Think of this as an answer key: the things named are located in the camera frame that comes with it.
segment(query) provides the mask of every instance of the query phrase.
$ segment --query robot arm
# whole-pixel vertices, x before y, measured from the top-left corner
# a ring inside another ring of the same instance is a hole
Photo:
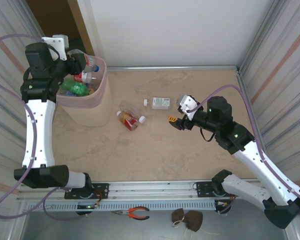
[[[190,95],[184,95],[178,111],[185,114],[182,119],[169,117],[170,124],[179,130],[191,130],[194,126],[215,134],[215,140],[243,162],[265,186],[254,186],[230,171],[222,170],[212,178],[217,193],[234,194],[254,204],[264,211],[266,217],[277,227],[284,229],[300,213],[300,199],[287,189],[268,169],[259,155],[254,136],[242,125],[233,121],[232,106],[222,96],[213,96],[207,102],[207,112],[203,107],[188,112],[198,106]],[[272,169],[300,195],[300,187],[285,176],[265,155]]]
[[[34,163],[22,183],[33,189],[73,188],[72,190],[77,191],[80,196],[86,197],[92,193],[89,175],[70,171],[66,165],[56,166],[52,149],[52,122],[59,85],[66,75],[82,72],[86,59],[79,53],[66,55],[67,36],[57,35],[42,39],[44,42],[32,43],[25,49],[30,67],[24,73],[20,90],[22,100],[35,117],[37,136]],[[22,168],[14,170],[16,180],[19,180],[29,167],[34,144],[32,120],[27,111],[26,119],[26,149]]]

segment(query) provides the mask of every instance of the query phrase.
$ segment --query pliers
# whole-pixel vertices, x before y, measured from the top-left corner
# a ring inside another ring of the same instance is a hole
[[[113,214],[128,215],[129,218],[133,218],[135,220],[146,220],[146,219],[149,218],[149,216],[136,216],[136,215],[134,215],[132,212],[134,212],[136,210],[149,211],[149,209],[144,207],[144,206],[137,206],[137,207],[134,207],[134,208],[130,208],[129,210],[117,210],[117,211],[111,211],[111,212]]]

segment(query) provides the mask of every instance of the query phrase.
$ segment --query marble surface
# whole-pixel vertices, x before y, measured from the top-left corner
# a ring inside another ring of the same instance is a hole
[[[238,85],[233,70],[126,71],[108,74],[113,99],[112,113],[103,127],[76,124],[58,106],[53,122],[55,164],[66,164],[72,171],[89,173],[93,181],[159,181],[210,179],[222,169],[240,178],[255,178],[249,169],[213,140],[205,142],[199,128],[179,131],[168,122],[168,115],[182,117],[177,106],[171,110],[144,107],[144,98],[180,94],[204,100],[226,85]],[[251,130],[244,103],[236,90],[220,92],[232,105],[236,122]],[[144,124],[129,131],[116,116],[121,101],[139,107]],[[204,131],[207,137],[211,133]]]

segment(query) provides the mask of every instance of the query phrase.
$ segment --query red pliers handle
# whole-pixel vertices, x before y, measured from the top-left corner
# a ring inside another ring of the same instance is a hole
[[[144,206],[137,206],[137,207],[134,207],[134,208],[130,208],[128,210],[128,216],[129,216],[129,218],[133,218],[135,220],[147,220],[149,218],[149,216],[136,216],[136,215],[134,215],[132,212],[134,212],[136,210],[149,211],[149,209],[146,208],[146,207],[144,207]]]

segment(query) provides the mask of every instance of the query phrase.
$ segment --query green bottle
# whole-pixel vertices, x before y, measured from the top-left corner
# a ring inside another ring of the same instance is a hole
[[[89,95],[90,89],[83,83],[76,82],[69,78],[65,78],[63,83],[60,85],[60,88],[66,91],[70,91],[77,96],[87,96]]]

